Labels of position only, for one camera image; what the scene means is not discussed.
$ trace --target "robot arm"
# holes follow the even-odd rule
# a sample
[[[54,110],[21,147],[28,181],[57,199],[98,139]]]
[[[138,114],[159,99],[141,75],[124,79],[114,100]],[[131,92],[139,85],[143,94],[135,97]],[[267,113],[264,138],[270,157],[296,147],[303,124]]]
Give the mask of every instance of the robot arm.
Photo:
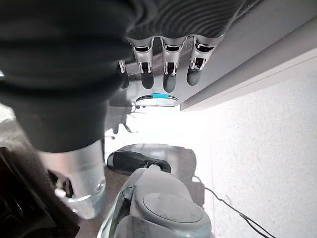
[[[161,38],[163,87],[172,92],[180,51],[184,41],[193,38],[187,81],[195,85],[244,2],[0,3],[0,70],[4,74],[0,102],[13,108],[39,151],[55,195],[72,211],[90,219],[103,202],[106,181],[100,139],[104,136],[106,101],[123,81],[127,86],[123,60],[132,49],[142,83],[151,88],[152,81],[144,84],[143,78],[153,78],[152,42],[154,37]]]

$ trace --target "black cable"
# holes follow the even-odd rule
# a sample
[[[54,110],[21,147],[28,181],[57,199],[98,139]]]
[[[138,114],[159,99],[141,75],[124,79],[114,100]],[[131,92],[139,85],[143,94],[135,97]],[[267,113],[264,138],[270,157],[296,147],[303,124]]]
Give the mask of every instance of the black cable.
[[[227,205],[228,207],[230,207],[233,211],[235,211],[236,213],[239,214],[239,216],[241,218],[243,218],[243,220],[246,221],[246,223],[248,223],[248,225],[255,230],[258,234],[260,234],[261,236],[263,236],[264,238],[276,238],[275,236],[273,236],[271,233],[269,233],[266,229],[264,229],[263,227],[261,227],[258,223],[256,223],[255,221],[253,221],[251,218],[249,218],[247,215],[243,214],[242,212],[238,211],[237,209],[235,209],[234,207],[232,207],[230,204],[228,204],[226,201],[224,201],[223,199],[219,198],[217,196],[217,194],[215,194],[214,191],[212,191],[210,188],[205,187],[206,190],[208,190],[209,192],[211,192],[215,198],[220,201],[223,202],[225,205]],[[269,236],[265,235],[264,233],[262,233],[261,231],[259,231],[259,229],[255,228],[251,223],[257,225],[259,228],[261,228],[265,233],[267,233]]]

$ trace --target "gray handheld vacuum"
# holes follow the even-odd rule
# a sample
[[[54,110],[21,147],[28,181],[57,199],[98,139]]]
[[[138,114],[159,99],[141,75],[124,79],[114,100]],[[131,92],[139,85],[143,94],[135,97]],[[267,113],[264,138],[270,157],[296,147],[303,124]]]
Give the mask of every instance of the gray handheld vacuum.
[[[107,160],[116,173],[130,175],[98,238],[213,238],[211,222],[168,162],[130,151]]]

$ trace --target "vacuum handle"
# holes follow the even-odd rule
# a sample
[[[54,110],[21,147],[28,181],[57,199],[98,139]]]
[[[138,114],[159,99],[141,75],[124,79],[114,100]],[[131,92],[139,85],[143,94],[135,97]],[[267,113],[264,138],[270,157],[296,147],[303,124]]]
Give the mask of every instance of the vacuum handle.
[[[163,172],[170,173],[171,167],[167,161],[153,159],[132,151],[115,151],[107,159],[108,169],[123,175],[131,175],[139,168],[158,165]]]

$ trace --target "blue marking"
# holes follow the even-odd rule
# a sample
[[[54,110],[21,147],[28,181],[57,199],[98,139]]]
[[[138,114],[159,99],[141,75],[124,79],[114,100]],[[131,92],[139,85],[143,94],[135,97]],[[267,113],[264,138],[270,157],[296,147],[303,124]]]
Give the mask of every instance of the blue marking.
[[[168,94],[164,93],[153,93],[152,98],[168,98]]]

